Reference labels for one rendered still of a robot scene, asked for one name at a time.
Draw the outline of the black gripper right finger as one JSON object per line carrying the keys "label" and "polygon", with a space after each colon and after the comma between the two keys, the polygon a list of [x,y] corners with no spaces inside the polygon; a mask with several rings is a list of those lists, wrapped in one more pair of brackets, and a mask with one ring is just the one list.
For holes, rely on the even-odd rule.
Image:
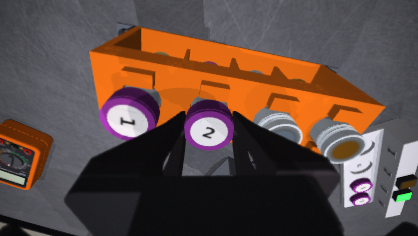
{"label": "black gripper right finger", "polygon": [[236,175],[310,175],[327,199],[330,197],[340,175],[328,157],[253,123],[237,111],[232,117]]}

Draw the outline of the white threaded tube neck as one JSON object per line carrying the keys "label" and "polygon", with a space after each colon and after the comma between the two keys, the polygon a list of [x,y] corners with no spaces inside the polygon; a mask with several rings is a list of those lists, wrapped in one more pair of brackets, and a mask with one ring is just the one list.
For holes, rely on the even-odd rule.
{"label": "white threaded tube neck", "polygon": [[318,138],[317,147],[331,163],[339,164],[361,155],[367,140],[353,126],[340,124],[324,131]]}

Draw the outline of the black table edge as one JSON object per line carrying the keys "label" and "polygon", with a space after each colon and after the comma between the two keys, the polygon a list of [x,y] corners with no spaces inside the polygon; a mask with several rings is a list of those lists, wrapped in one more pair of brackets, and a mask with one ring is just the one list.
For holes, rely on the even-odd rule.
{"label": "black table edge", "polygon": [[36,225],[36,224],[29,223],[29,222],[21,221],[21,220],[18,220],[18,219],[14,219],[14,218],[11,218],[11,217],[7,217],[7,216],[4,216],[4,215],[0,215],[0,222],[5,223],[5,224],[14,223],[17,226],[19,226],[20,228],[24,228],[24,229],[39,232],[39,233],[43,233],[43,234],[50,235],[50,236],[76,236],[76,235],[72,235],[72,234],[69,234],[69,233],[65,233],[65,232],[50,229],[50,228],[47,228],[47,227],[43,227],[43,226],[40,226],[40,225]]}

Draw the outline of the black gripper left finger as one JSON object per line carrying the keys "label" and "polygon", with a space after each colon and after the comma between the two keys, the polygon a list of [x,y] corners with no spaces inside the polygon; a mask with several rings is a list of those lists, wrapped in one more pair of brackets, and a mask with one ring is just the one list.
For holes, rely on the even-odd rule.
{"label": "black gripper left finger", "polygon": [[[162,125],[92,157],[79,176],[84,174],[182,176],[186,147],[185,117],[186,112],[181,111]],[[168,161],[163,169],[168,155]]]}

